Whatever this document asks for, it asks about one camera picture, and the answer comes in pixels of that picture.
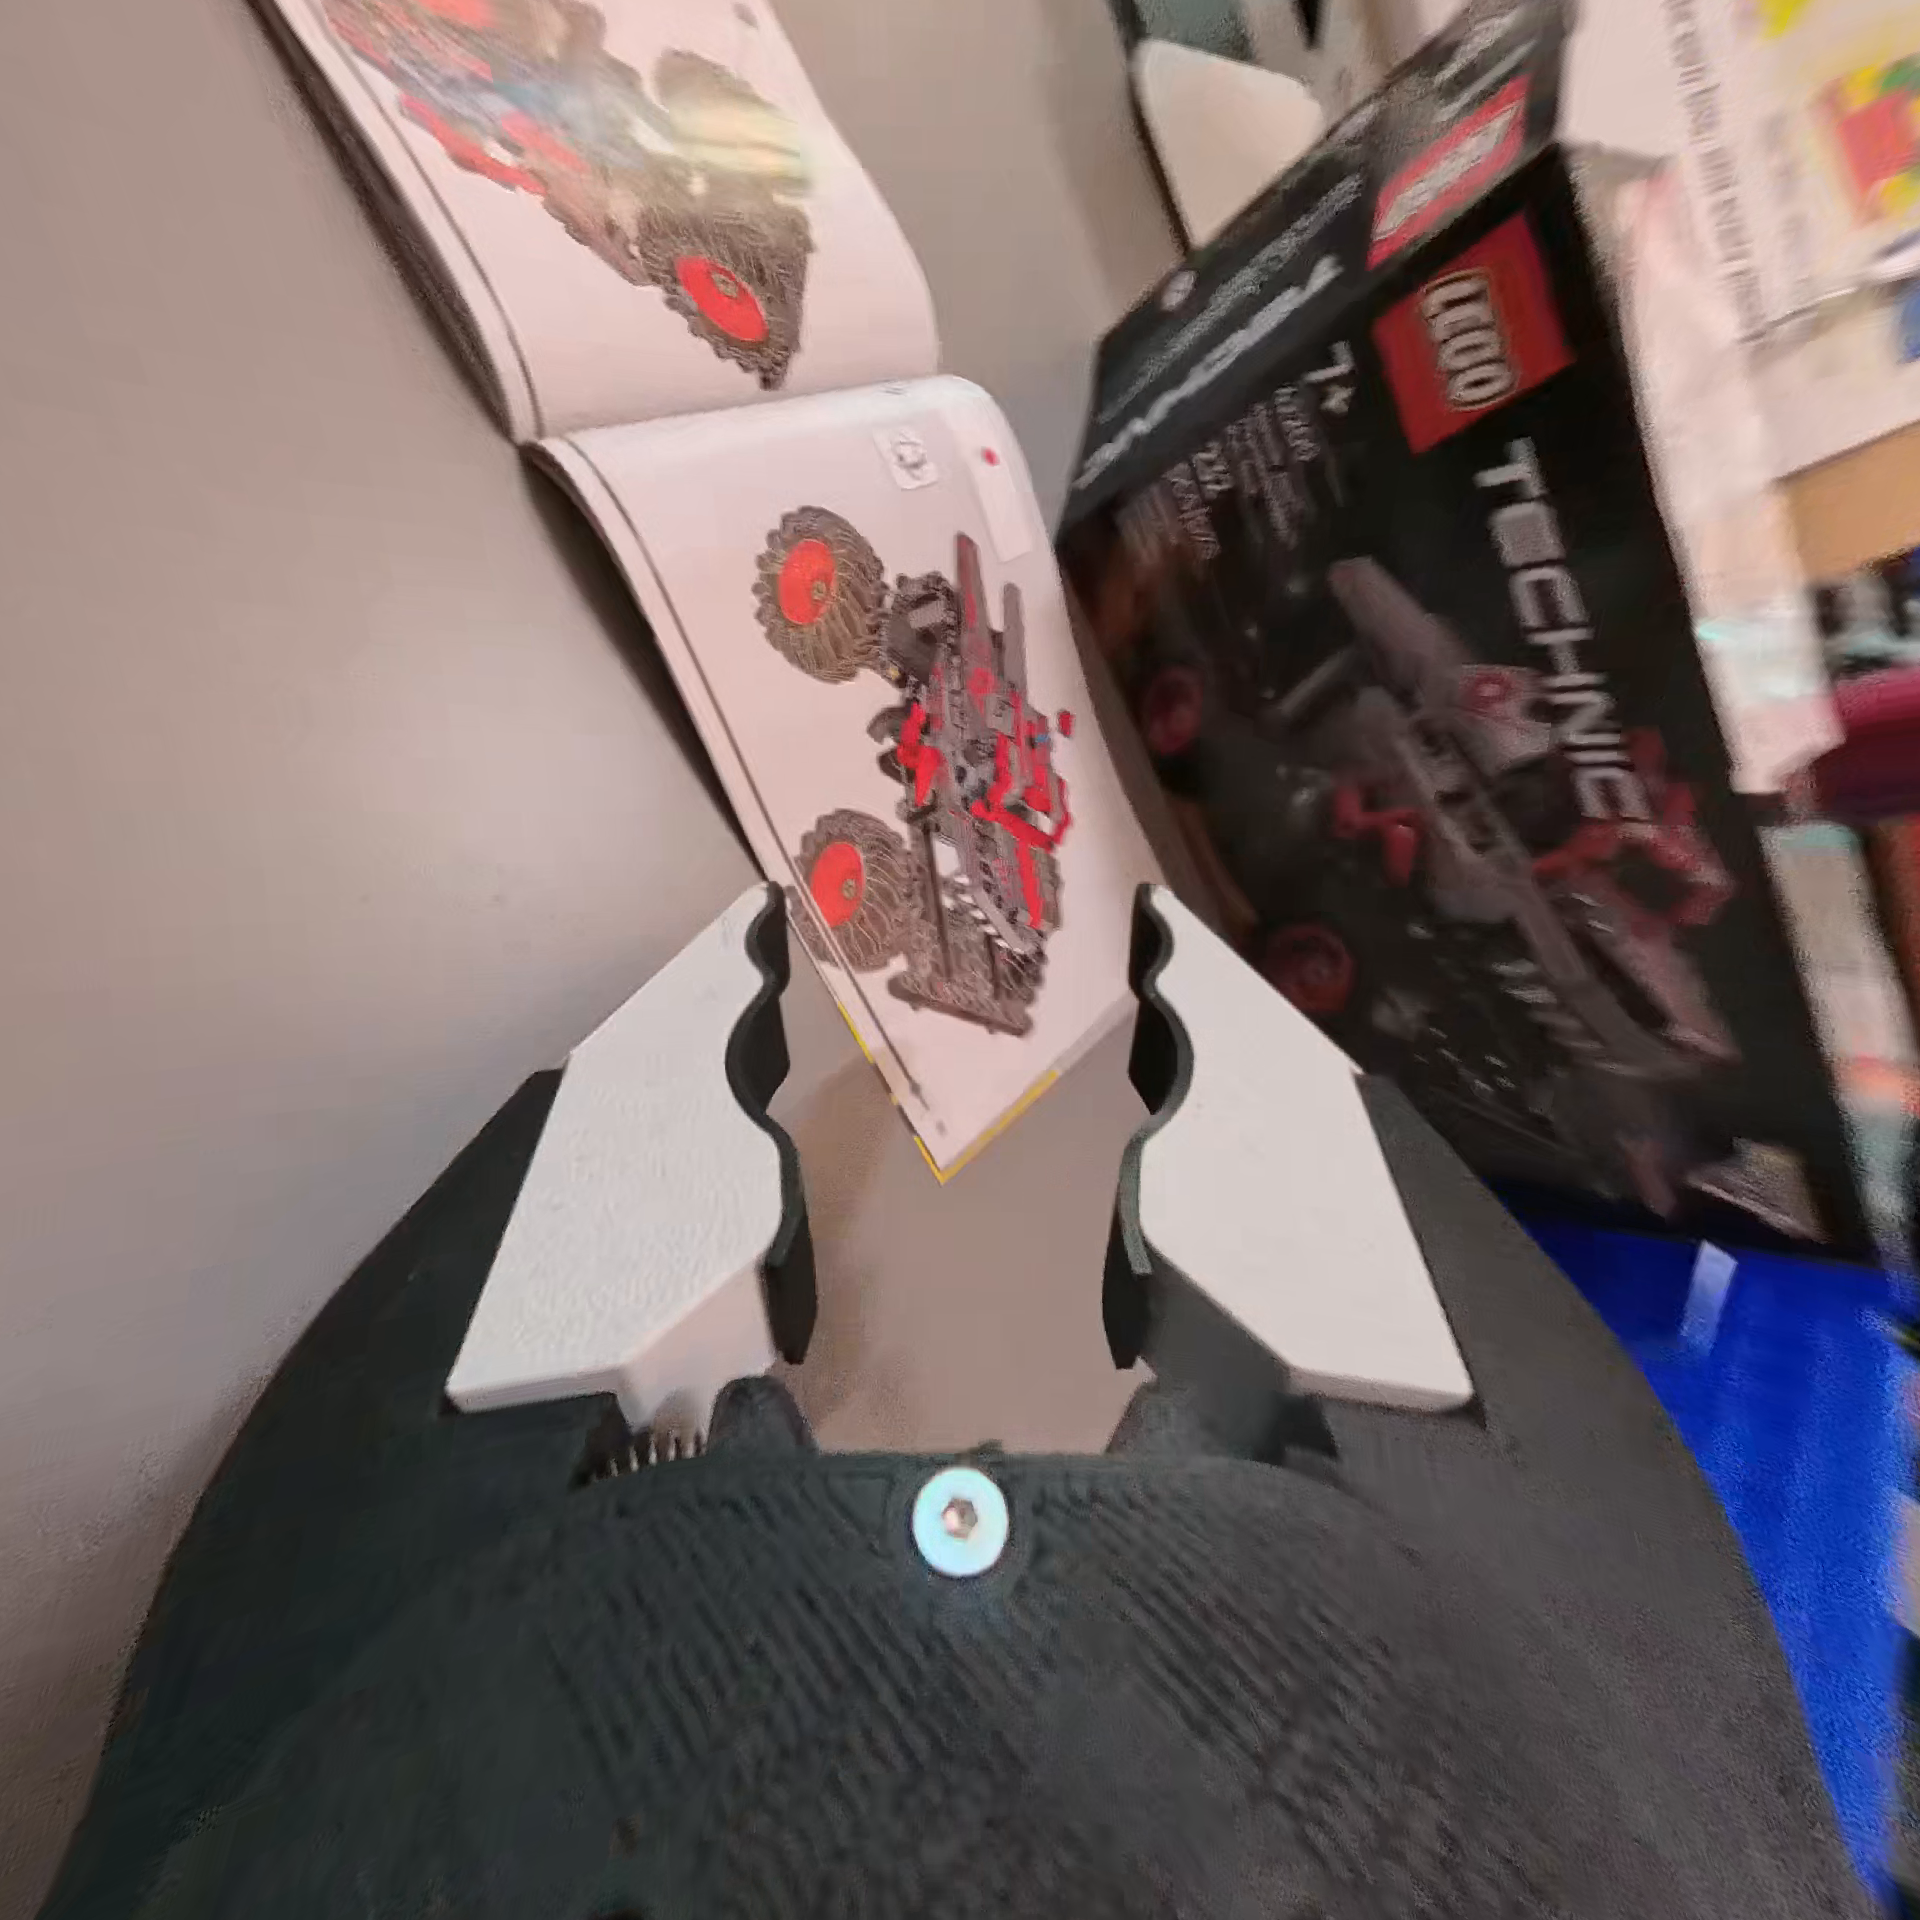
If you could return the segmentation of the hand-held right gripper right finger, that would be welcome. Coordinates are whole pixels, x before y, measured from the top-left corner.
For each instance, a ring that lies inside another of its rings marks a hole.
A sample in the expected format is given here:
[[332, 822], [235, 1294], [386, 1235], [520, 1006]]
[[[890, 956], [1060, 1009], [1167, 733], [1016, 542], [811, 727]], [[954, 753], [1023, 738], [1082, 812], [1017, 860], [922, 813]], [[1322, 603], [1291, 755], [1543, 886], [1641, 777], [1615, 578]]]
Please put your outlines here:
[[1473, 1403], [1430, 1257], [1354, 1061], [1169, 886], [1136, 890], [1103, 1321], [1120, 1370], [1219, 1409]]

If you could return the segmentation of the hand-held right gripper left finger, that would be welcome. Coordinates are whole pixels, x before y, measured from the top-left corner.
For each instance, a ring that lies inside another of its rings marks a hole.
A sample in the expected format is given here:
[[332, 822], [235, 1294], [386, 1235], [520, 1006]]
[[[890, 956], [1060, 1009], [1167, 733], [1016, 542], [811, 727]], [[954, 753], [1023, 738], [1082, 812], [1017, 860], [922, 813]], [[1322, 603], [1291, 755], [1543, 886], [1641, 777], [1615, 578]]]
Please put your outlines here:
[[784, 897], [748, 890], [569, 1055], [446, 1378], [459, 1413], [611, 1396], [710, 1419], [818, 1314]]

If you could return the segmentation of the black toy set box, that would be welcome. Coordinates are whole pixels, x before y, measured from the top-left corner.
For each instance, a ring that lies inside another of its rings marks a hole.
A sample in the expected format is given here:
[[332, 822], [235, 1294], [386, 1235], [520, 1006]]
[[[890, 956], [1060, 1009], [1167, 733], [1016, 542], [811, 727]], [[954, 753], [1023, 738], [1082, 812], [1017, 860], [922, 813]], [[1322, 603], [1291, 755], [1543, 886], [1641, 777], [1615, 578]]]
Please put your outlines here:
[[1467, 5], [1096, 349], [1060, 561], [1255, 969], [1483, 1178], [1870, 1260], [1764, 846], [1833, 738], [1673, 169]]

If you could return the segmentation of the blue plastic bin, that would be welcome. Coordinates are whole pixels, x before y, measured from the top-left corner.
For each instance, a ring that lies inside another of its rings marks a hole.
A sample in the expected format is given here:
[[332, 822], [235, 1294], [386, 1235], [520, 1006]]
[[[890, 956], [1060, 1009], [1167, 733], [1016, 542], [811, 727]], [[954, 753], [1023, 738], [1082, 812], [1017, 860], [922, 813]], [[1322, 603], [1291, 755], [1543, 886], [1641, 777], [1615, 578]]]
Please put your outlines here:
[[1643, 1372], [1761, 1583], [1840, 1837], [1916, 1916], [1916, 1281], [1518, 1202]]

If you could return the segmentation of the open toy instruction booklet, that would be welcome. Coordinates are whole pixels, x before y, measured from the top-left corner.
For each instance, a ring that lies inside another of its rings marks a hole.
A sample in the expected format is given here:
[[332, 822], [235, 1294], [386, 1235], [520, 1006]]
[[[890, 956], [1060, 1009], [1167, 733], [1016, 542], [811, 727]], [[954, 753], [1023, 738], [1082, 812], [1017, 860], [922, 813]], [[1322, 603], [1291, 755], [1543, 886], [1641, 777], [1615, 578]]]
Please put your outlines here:
[[639, 603], [940, 1182], [1123, 1017], [1160, 876], [1016, 429], [770, 5], [257, 5]]

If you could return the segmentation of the white printed carton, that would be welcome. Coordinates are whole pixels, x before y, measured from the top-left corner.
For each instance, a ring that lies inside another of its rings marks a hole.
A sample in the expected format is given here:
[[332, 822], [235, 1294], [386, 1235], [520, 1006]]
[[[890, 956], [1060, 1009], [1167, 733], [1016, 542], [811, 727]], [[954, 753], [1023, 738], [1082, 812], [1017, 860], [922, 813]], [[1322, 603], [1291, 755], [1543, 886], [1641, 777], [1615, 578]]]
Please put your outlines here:
[[1575, 5], [1568, 131], [1676, 162], [1784, 473], [1916, 426], [1916, 3]]

